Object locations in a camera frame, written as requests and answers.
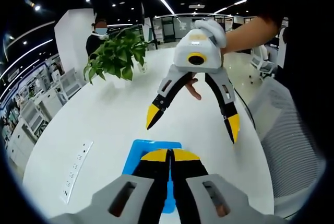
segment white pillar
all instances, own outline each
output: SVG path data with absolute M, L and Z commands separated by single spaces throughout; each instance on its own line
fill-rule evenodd
M 142 33 L 144 35 L 144 40 L 145 41 L 153 40 L 152 25 L 151 25 L 150 18 L 145 18 L 144 25 L 142 25 Z
M 54 27 L 59 56 L 65 72 L 75 69 L 84 83 L 83 68 L 88 61 L 86 42 L 92 33 L 93 9 L 68 10 Z

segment white chair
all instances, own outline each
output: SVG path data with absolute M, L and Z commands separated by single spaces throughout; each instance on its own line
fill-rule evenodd
M 252 49 L 251 53 L 253 59 L 251 65 L 255 68 L 253 75 L 250 75 L 250 83 L 253 84 L 254 79 L 259 78 L 263 80 L 264 78 L 271 76 L 276 64 L 269 61 L 268 51 L 264 45 L 258 46 Z
M 74 68 L 60 77 L 61 90 L 66 100 L 69 100 L 82 87 L 75 76 Z
M 269 77 L 248 105 L 265 152 L 275 215 L 286 218 L 305 203 L 326 161 L 300 118 L 289 90 Z
M 29 100 L 25 107 L 21 109 L 20 116 L 26 122 L 29 131 L 38 139 L 48 122 L 32 100 Z

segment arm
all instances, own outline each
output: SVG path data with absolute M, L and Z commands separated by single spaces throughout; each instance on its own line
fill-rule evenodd
M 279 27 L 273 20 L 255 17 L 249 23 L 226 34 L 227 46 L 221 49 L 222 57 L 225 53 L 262 45 L 271 40 L 278 30 Z

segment yellow ring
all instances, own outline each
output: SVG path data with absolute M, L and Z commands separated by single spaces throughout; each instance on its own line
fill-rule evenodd
M 207 58 L 205 57 L 204 54 L 194 52 L 194 53 L 189 53 L 189 55 L 188 55 L 188 57 L 187 57 L 188 62 L 190 62 L 189 59 L 190 59 L 191 57 L 193 57 L 193 56 L 199 56 L 199 57 L 201 57 L 201 58 L 204 60 L 204 62 L 207 61 Z

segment white table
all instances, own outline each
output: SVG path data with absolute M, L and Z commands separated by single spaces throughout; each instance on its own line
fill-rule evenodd
M 148 70 L 135 70 L 131 83 L 96 77 L 59 111 L 38 140 L 28 161 L 23 185 L 47 217 L 76 213 L 91 196 L 122 173 L 134 139 L 180 142 L 197 154 L 209 173 L 218 173 L 243 190 L 249 203 L 273 214 L 270 173 L 256 132 L 239 99 L 240 132 L 235 145 L 229 139 L 216 98 L 204 76 L 196 88 L 197 101 L 183 88 L 164 116 L 145 129 L 148 106 L 172 64 L 174 49 L 147 53 Z M 78 145 L 94 144 L 79 173 L 68 205 L 60 198 L 68 166 Z M 179 223 L 178 214 L 163 214 L 160 223 Z

